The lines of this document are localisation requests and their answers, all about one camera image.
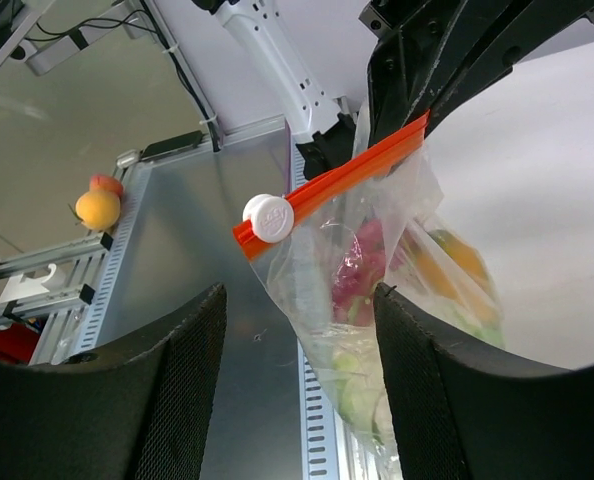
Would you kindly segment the yellow green mango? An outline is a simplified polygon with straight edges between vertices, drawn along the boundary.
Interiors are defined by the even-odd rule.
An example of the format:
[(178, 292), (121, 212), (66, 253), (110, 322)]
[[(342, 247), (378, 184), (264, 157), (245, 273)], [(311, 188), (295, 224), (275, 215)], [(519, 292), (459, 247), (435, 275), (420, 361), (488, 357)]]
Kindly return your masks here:
[(470, 325), (497, 327), (501, 307), (488, 269), (476, 249), (445, 228), (407, 225), (400, 246), (430, 291), (460, 307)]

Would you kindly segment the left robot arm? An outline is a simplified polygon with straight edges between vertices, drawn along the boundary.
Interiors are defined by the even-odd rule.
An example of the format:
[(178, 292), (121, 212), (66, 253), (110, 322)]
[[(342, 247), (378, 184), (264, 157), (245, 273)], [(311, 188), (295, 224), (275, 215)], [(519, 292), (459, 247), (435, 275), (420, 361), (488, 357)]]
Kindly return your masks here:
[[(250, 55), (278, 95), (306, 179), (353, 157), (355, 124), (326, 99), (271, 1), (199, 1)], [(370, 1), (361, 22), (378, 38), (367, 68), (369, 142), (422, 115), (432, 132), (546, 41), (585, 18), (594, 1)]]

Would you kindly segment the red grape bunch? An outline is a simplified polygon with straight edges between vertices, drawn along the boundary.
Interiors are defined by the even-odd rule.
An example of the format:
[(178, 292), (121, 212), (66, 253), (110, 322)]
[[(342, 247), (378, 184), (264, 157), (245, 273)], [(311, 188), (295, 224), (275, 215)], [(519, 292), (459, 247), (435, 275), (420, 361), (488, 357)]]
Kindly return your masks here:
[(393, 288), (404, 285), (404, 233), (399, 234), (391, 257), (386, 255), (380, 220), (365, 221), (353, 234), (332, 278), (333, 322), (369, 327), (375, 322), (373, 297), (378, 285), (386, 283)]

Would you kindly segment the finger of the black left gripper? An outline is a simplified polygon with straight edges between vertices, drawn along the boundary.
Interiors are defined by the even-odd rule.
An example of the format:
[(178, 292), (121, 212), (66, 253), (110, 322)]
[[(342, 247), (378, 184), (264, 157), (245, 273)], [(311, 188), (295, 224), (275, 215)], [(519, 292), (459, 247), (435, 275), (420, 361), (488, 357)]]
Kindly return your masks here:
[(594, 24), (594, 1), (514, 1), (459, 65), (430, 108), (426, 131), (510, 74), (520, 60), (576, 21)]
[(468, 1), (370, 1), (360, 19), (378, 37), (368, 69), (374, 145), (423, 115), (466, 56)]

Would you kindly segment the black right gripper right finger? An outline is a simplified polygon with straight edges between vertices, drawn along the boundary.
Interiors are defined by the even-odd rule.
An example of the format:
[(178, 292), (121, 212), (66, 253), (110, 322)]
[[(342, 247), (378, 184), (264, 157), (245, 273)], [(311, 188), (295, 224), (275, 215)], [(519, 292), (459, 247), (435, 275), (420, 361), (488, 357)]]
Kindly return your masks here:
[(594, 365), (506, 352), (387, 285), (374, 311), (405, 478), (594, 479)]

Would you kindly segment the white cauliflower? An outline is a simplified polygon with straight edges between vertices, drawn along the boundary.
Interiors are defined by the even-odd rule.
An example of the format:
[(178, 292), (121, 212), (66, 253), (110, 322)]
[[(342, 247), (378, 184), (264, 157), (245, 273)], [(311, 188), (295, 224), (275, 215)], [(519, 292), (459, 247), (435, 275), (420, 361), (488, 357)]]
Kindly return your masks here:
[[(484, 298), (455, 301), (415, 297), (412, 305), (476, 338), (503, 344), (501, 308)], [(394, 441), (392, 415), (384, 385), (376, 338), (373, 300), (355, 297), (321, 302), (313, 317), (320, 321), (322, 365), (317, 369), (324, 390), (350, 430), (361, 441), (385, 446)]]

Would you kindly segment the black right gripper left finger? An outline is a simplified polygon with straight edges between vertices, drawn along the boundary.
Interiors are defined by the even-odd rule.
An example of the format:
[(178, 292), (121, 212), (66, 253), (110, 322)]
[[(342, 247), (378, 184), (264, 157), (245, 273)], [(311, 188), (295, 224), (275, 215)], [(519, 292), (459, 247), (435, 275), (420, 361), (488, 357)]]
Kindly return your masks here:
[(227, 325), (215, 284), (58, 365), (0, 362), (0, 479), (196, 479)]

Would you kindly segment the clear orange zip bag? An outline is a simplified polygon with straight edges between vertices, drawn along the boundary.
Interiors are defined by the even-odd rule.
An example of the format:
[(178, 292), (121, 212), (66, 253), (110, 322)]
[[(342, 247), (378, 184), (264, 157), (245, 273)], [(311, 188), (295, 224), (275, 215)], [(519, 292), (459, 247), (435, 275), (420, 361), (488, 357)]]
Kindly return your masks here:
[(237, 240), (290, 321), (313, 374), (384, 479), (401, 477), (376, 338), (386, 283), (416, 306), (494, 346), (502, 312), (478, 251), (437, 215), (442, 191), (420, 136), (339, 181), (324, 174), (290, 197), (245, 206)]

